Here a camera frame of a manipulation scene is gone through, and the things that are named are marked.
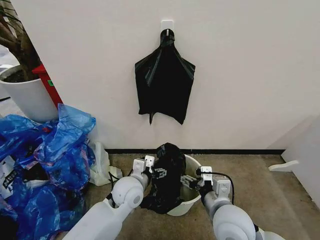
white label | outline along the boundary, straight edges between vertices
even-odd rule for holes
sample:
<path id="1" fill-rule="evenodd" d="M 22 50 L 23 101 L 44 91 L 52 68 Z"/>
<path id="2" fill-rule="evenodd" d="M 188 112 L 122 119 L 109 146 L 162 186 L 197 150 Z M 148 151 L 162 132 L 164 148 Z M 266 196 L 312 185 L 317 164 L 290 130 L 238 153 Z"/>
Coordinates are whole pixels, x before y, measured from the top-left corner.
<path id="1" fill-rule="evenodd" d="M 4 199 L 10 197 L 14 192 L 12 183 L 17 176 L 14 170 L 15 161 L 11 156 L 6 156 L 0 162 L 0 194 Z"/>

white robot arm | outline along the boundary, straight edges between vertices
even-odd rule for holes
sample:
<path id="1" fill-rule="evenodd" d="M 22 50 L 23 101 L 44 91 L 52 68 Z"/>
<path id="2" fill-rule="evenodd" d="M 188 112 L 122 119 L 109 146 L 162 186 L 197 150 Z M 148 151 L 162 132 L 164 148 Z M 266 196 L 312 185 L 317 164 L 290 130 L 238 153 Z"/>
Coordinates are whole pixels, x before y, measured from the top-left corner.
<path id="1" fill-rule="evenodd" d="M 195 188 L 199 189 L 217 240 L 284 240 L 254 225 L 244 210 L 233 205 L 229 199 L 232 182 L 226 175 L 214 175 L 210 166 L 201 166 L 197 172 L 201 181 Z M 190 186 L 192 177 L 187 176 L 187 181 L 184 178 L 181 177 L 181 182 L 186 187 Z"/>
<path id="2" fill-rule="evenodd" d="M 149 183 L 144 171 L 152 173 L 154 161 L 152 156 L 135 159 L 132 174 L 118 180 L 111 192 L 117 208 L 107 198 L 96 203 L 63 240 L 114 240 L 121 231 L 123 221 L 142 202 Z M 228 178 L 213 176 L 212 168 L 208 166 L 202 166 L 199 170 L 200 181 L 186 175 L 181 177 L 181 182 L 188 188 L 192 185 L 201 193 L 217 240 L 284 240 L 273 232 L 256 227 L 244 210 L 231 203 L 231 181 Z"/>

black cable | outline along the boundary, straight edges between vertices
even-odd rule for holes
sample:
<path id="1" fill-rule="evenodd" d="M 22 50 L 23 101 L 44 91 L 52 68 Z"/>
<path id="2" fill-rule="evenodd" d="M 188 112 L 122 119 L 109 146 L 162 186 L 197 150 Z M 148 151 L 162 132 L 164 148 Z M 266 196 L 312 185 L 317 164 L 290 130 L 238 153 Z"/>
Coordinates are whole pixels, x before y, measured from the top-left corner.
<path id="1" fill-rule="evenodd" d="M 114 189 L 114 180 L 112 179 L 112 174 L 111 172 L 109 172 L 109 176 L 110 176 L 110 179 L 109 181 L 111 182 L 111 191 Z"/>
<path id="2" fill-rule="evenodd" d="M 113 177 L 114 179 L 116 179 L 116 180 L 120 180 L 120 178 L 118 178 L 118 177 L 116 177 L 116 176 L 112 175 L 112 174 L 111 174 L 111 172 L 109 172 L 109 175 L 110 175 L 110 176 L 112 176 L 112 177 Z"/>
<path id="3" fill-rule="evenodd" d="M 231 202 L 234 205 L 235 204 L 235 186 L 234 186 L 234 182 L 232 181 L 231 177 L 229 177 L 227 174 L 221 173 L 221 172 L 210 172 L 210 171 L 202 171 L 202 174 L 213 174 L 213 175 L 220 175 L 220 176 L 225 176 L 226 178 L 228 178 L 231 182 L 231 187 L 232 187 L 232 198 L 231 198 Z"/>
<path id="4" fill-rule="evenodd" d="M 131 170 L 130 170 L 129 174 L 127 175 L 127 177 L 129 177 L 132 172 L 133 172 L 133 169 L 131 168 Z"/>

red object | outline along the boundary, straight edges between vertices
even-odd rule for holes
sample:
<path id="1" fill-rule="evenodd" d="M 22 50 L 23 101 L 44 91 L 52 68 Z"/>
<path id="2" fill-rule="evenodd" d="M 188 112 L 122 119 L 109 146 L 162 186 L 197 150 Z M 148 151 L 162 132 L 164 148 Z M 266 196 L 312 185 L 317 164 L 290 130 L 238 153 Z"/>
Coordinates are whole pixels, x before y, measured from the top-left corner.
<path id="1" fill-rule="evenodd" d="M 45 89 L 47 90 L 47 92 L 49 93 L 54 105 L 56 106 L 56 108 L 58 108 L 58 104 L 62 104 L 62 100 L 55 88 L 55 86 L 53 85 L 46 69 L 45 66 L 43 64 L 41 64 L 40 66 L 36 67 L 35 69 L 32 70 L 32 72 L 34 74 L 38 74 L 39 77 L 41 78 L 41 81 L 45 87 Z"/>

plastic bucket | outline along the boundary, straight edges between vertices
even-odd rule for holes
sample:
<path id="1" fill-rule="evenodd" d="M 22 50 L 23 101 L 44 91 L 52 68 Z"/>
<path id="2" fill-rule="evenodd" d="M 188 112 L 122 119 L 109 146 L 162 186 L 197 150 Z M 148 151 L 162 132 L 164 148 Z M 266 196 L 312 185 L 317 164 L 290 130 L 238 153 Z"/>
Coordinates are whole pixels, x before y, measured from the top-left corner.
<path id="1" fill-rule="evenodd" d="M 200 163 L 193 157 L 185 155 L 185 164 L 185 174 L 191 177 L 196 177 L 196 170 L 201 166 Z M 168 215 L 177 217 L 186 214 L 193 204 L 201 198 L 196 190 L 189 189 L 184 185 L 181 187 L 181 197 L 186 201 L 183 201 L 179 206 L 169 211 L 167 213 Z"/>

